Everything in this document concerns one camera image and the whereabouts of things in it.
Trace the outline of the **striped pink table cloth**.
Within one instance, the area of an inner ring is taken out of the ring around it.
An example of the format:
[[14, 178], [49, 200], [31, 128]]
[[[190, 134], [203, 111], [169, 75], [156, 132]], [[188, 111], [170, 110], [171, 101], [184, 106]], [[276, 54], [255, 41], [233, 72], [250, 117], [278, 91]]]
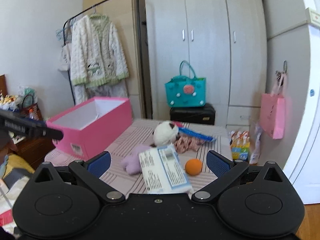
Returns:
[[[82, 167], [88, 174], [99, 179], [112, 165], [112, 155], [106, 148], [131, 122], [97, 119], [85, 124], [68, 124], [65, 121], [47, 121], [47, 126], [63, 133], [63, 138], [55, 141], [56, 148], [73, 154], [83, 162]], [[144, 192], [147, 194], [193, 193], [193, 187], [173, 145], [159, 148], [140, 145], [124, 161], [127, 164], [126, 172], [131, 171], [135, 164], [138, 165], [144, 180]]]

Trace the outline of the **purple plush toy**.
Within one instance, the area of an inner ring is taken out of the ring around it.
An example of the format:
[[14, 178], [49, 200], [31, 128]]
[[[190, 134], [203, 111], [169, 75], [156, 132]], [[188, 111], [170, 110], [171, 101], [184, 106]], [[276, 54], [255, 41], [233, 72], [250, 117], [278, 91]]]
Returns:
[[129, 175], [136, 175], [142, 172], [142, 168], [139, 162], [139, 154], [150, 149], [150, 146], [137, 145], [135, 146], [131, 153], [127, 155], [122, 161], [121, 166]]

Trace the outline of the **orange ball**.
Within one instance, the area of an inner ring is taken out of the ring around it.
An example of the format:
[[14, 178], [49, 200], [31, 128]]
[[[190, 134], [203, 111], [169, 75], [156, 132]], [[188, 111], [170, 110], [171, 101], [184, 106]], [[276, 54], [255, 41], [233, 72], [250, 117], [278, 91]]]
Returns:
[[202, 161], [199, 159], [190, 159], [185, 163], [185, 172], [190, 176], [197, 176], [202, 171]]

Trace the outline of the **black suitcase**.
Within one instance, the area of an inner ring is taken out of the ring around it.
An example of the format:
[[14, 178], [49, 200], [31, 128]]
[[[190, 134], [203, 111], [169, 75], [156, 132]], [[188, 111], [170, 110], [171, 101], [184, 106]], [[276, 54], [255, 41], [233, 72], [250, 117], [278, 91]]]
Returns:
[[215, 125], [216, 111], [210, 103], [201, 107], [176, 107], [170, 109], [170, 120], [192, 124]]

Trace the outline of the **white fleece trousers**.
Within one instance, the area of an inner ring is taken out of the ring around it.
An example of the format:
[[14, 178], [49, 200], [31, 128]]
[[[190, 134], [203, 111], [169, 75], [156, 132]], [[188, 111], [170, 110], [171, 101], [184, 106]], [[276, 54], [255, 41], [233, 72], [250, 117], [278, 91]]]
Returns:
[[128, 98], [125, 80], [121, 80], [115, 85], [102, 85], [98, 87], [88, 87], [85, 85], [74, 86], [75, 104], [78, 105], [95, 96], [106, 96], [111, 98]]

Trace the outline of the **white green fleece jacket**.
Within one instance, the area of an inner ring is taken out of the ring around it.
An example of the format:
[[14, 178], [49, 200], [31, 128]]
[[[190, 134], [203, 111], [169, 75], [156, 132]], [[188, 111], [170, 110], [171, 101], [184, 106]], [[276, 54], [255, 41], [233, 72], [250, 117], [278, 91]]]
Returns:
[[73, 24], [72, 85], [115, 85], [129, 77], [125, 54], [114, 23], [106, 15], [86, 15]]

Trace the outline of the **teal felt tote bag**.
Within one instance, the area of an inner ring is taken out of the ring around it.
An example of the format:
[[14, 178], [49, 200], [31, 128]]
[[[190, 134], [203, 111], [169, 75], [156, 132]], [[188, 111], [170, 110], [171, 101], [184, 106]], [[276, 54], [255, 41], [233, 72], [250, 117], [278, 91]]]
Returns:
[[[193, 77], [182, 75], [182, 68], [186, 65]], [[179, 75], [165, 84], [167, 104], [171, 108], [203, 107], [206, 104], [206, 78], [197, 77], [188, 61], [180, 63]]]

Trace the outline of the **wooden nightstand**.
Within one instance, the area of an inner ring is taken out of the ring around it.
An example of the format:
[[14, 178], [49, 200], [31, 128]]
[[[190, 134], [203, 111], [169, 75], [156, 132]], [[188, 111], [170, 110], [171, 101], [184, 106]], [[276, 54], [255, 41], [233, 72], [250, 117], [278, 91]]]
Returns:
[[37, 169], [44, 162], [45, 156], [55, 148], [49, 138], [28, 138], [11, 131], [9, 134], [15, 144], [13, 153], [23, 158], [33, 169]]

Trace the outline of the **white brown plush toy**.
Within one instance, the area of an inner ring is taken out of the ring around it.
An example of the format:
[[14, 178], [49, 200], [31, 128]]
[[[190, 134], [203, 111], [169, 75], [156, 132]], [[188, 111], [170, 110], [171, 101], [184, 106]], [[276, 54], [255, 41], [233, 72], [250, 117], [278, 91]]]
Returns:
[[174, 144], [180, 138], [178, 126], [171, 121], [161, 122], [153, 132], [151, 147]]

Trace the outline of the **bed with patterned quilt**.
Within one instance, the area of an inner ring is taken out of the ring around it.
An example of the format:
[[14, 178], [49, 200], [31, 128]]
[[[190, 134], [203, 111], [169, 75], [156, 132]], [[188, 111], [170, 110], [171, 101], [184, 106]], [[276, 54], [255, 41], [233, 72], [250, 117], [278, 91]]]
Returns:
[[4, 239], [18, 234], [12, 208], [35, 170], [20, 156], [10, 153], [1, 165], [1, 233]]

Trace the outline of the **black clothes rack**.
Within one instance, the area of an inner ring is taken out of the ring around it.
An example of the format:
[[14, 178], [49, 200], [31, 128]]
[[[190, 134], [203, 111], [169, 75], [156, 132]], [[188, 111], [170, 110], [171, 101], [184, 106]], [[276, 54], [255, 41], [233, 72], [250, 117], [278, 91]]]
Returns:
[[94, 97], [128, 98], [134, 118], [144, 116], [139, 0], [104, 0], [70, 19], [65, 41], [76, 105]]

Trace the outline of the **pink cardboard box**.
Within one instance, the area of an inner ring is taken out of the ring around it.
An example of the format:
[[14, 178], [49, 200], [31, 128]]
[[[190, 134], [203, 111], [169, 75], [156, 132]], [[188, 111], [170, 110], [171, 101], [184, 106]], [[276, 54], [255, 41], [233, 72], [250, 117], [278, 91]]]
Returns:
[[132, 124], [128, 98], [93, 97], [46, 121], [63, 132], [61, 152], [88, 160], [107, 149]]

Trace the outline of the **white wardrobe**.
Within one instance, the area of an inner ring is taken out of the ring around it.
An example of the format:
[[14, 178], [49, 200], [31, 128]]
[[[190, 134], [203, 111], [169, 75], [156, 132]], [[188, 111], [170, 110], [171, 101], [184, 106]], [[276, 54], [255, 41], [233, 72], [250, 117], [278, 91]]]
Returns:
[[145, 0], [152, 116], [170, 118], [165, 84], [182, 72], [207, 80], [215, 124], [247, 129], [266, 89], [262, 0]]

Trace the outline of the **pink floral scrunchie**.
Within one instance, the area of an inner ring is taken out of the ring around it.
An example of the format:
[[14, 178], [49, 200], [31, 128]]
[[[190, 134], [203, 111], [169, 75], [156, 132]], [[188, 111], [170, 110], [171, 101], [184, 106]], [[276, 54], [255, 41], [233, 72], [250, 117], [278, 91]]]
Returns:
[[197, 152], [204, 143], [205, 141], [199, 138], [179, 134], [174, 142], [174, 146], [177, 153], [183, 154], [187, 151]]

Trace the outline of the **white blue wipes pack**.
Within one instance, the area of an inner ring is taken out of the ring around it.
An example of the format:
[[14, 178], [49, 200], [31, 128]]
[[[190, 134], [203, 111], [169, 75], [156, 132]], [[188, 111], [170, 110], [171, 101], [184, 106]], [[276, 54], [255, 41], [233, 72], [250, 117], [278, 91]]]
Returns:
[[148, 194], [193, 192], [173, 145], [150, 148], [139, 154], [139, 162]]

